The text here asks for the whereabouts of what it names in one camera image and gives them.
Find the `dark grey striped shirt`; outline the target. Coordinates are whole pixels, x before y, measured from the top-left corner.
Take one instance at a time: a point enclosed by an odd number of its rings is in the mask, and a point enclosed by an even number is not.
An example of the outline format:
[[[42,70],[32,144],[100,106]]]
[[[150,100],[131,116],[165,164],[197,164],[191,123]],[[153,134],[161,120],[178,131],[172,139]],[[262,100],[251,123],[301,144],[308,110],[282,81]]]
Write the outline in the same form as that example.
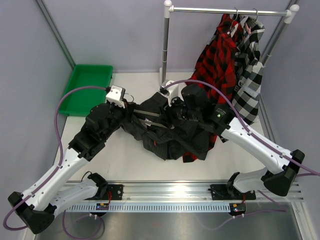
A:
[[[185,152],[191,152],[204,161],[204,145],[207,142],[205,133],[208,132],[192,121],[170,123],[164,107],[150,107],[147,100],[135,105],[135,109],[159,114],[159,117],[133,113],[131,121],[122,123],[122,129],[135,140],[141,141],[146,150],[163,160],[177,160],[183,158]]]

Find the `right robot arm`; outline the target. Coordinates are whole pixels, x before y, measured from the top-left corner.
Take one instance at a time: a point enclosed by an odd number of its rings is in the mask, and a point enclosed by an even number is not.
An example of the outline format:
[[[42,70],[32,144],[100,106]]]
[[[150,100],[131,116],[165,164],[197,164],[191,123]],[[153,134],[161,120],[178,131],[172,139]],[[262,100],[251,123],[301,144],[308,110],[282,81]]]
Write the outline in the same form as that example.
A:
[[[216,190],[223,198],[239,198],[249,191],[266,188],[271,193],[287,196],[304,160],[300,150],[289,151],[246,125],[233,106],[212,103],[205,90],[191,84],[182,90],[172,82],[144,101],[145,108],[157,118],[174,125],[177,121],[195,122],[242,147],[257,158],[264,168],[248,173],[234,173],[225,187]]]

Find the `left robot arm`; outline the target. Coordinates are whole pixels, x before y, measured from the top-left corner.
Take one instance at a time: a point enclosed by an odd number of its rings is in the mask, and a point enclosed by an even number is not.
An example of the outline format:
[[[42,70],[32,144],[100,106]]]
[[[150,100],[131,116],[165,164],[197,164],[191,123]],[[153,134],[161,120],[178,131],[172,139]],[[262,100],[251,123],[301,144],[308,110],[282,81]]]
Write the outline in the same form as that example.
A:
[[[108,182],[98,173],[90,174],[77,185],[60,192],[79,169],[88,164],[106,145],[113,132],[131,117],[134,105],[114,103],[95,106],[85,119],[58,164],[53,165],[36,183],[23,192],[14,191],[8,201],[33,234],[48,228],[55,217],[76,203],[101,200],[108,195]]]

